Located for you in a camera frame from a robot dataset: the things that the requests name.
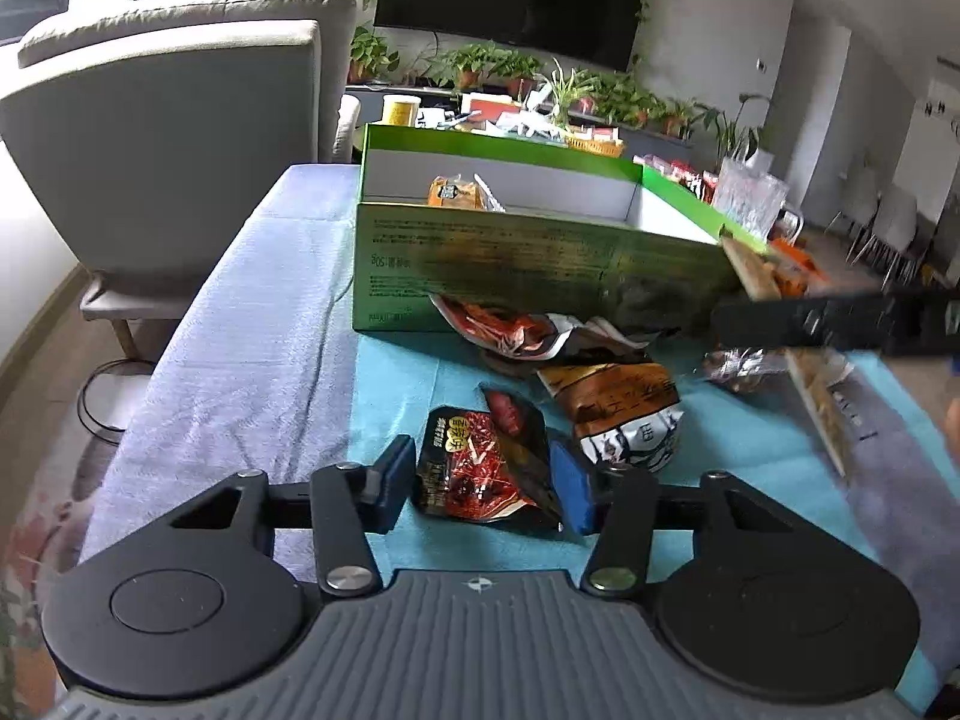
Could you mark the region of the yellow canister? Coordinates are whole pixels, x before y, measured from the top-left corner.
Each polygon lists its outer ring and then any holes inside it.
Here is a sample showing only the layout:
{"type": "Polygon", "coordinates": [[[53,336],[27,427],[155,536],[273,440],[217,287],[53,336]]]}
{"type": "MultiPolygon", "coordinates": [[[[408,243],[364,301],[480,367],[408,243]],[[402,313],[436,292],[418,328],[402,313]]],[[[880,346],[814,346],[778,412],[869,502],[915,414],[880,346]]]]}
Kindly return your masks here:
{"type": "Polygon", "coordinates": [[[415,127],[421,99],[411,94],[386,94],[382,98],[381,122],[391,127],[415,127]]]}

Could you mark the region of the long tan biscuit pack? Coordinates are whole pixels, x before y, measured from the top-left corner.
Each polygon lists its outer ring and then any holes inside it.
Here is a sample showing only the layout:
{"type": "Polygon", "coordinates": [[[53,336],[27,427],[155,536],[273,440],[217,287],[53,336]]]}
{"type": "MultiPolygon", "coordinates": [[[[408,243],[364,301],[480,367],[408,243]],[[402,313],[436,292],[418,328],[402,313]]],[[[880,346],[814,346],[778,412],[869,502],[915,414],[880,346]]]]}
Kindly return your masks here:
{"type": "MultiPolygon", "coordinates": [[[[731,232],[723,229],[719,238],[727,260],[734,268],[745,293],[757,305],[760,301],[779,301],[781,291],[773,277],[773,270],[760,255],[737,241],[731,232]]],[[[848,477],[850,444],[844,434],[843,415],[828,388],[823,372],[823,356],[809,349],[788,348],[784,351],[788,372],[797,393],[804,403],[805,413],[822,439],[828,458],[841,479],[848,477]]]]}

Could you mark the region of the brown white snack bag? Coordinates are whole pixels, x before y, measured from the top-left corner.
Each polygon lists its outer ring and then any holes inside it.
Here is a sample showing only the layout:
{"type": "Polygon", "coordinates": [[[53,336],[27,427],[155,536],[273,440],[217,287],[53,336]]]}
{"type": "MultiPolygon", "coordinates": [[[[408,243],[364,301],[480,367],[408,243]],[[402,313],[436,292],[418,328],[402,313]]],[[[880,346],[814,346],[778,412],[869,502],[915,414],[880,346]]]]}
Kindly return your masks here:
{"type": "Polygon", "coordinates": [[[664,366],[548,366],[537,379],[565,411],[579,450],[594,465],[656,473],[672,460],[685,411],[664,366]]]}

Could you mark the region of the green cardboard box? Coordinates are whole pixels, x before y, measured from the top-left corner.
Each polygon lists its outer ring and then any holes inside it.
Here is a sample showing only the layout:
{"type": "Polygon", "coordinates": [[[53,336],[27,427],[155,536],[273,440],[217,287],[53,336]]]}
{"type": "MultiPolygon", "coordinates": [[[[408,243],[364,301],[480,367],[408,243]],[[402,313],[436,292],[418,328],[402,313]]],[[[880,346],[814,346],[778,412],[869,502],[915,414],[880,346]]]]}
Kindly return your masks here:
{"type": "Polygon", "coordinates": [[[688,332],[739,291],[721,231],[765,242],[659,172],[546,143],[371,125],[356,207],[353,327],[443,328],[434,294],[519,312],[688,332]],[[434,177],[478,174],[506,208],[427,205],[434,177]]]}

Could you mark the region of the red black spicy snack pack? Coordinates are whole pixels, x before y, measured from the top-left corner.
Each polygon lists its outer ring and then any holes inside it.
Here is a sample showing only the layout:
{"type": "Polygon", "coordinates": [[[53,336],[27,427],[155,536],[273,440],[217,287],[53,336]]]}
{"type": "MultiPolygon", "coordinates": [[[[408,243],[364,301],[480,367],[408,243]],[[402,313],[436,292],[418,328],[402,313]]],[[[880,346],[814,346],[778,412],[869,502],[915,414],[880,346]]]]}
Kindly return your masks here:
{"type": "Polygon", "coordinates": [[[472,525],[560,530],[542,411],[491,382],[477,392],[480,408],[430,411],[413,482],[416,510],[472,525]]]}

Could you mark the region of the orange bread snack pack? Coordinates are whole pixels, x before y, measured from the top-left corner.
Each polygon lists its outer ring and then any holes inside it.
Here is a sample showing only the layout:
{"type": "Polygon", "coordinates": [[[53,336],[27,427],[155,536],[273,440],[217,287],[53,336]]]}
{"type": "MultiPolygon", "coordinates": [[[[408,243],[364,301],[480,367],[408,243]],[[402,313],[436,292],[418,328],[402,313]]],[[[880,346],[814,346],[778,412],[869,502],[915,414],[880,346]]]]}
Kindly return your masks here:
{"type": "Polygon", "coordinates": [[[459,208],[459,210],[494,211],[505,213],[482,177],[475,174],[470,181],[457,174],[454,177],[434,177],[428,190],[427,205],[434,208],[459,208]]]}

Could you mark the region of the yellow wicker basket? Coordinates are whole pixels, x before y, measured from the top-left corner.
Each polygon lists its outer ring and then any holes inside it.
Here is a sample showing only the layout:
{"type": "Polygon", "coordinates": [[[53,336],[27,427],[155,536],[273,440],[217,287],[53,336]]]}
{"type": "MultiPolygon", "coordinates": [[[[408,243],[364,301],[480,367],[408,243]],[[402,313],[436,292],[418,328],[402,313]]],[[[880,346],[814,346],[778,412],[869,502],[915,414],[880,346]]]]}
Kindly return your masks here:
{"type": "Polygon", "coordinates": [[[625,144],[620,138],[599,137],[594,130],[566,132],[565,143],[568,148],[576,149],[576,151],[605,156],[606,158],[620,158],[625,153],[625,144]]]}

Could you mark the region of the clear glass mug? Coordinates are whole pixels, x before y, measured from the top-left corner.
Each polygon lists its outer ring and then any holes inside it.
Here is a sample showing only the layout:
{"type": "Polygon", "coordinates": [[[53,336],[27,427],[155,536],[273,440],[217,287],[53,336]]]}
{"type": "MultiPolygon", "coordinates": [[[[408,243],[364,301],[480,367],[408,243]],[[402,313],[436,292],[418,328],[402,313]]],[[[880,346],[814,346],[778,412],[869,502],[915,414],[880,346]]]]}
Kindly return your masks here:
{"type": "Polygon", "coordinates": [[[789,185],[743,161],[722,161],[713,208],[761,242],[793,244],[804,216],[788,205],[789,185]]]}

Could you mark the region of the orange chips bag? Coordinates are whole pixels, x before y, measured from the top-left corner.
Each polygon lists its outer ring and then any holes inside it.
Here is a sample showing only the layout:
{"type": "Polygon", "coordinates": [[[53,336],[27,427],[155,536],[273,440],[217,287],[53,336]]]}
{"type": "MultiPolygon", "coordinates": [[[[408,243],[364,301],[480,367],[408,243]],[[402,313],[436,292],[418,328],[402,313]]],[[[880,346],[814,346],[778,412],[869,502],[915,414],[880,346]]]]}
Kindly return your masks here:
{"type": "Polygon", "coordinates": [[[797,249],[786,239],[768,242],[765,268],[770,273],[783,298],[813,298],[830,291],[830,282],[804,249],[797,249]]]}

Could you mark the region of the spider plant in vase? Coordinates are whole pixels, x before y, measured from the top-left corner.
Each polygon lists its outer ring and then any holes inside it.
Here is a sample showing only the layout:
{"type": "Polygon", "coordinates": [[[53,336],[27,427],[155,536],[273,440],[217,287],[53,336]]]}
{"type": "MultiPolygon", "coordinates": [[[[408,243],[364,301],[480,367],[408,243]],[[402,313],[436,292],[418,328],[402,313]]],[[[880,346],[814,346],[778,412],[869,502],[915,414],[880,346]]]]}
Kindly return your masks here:
{"type": "Polygon", "coordinates": [[[548,86],[548,97],[553,101],[551,123],[558,128],[566,128],[571,108],[594,93],[596,75],[589,70],[565,68],[560,64],[560,60],[553,59],[553,70],[545,78],[545,83],[548,86]]]}

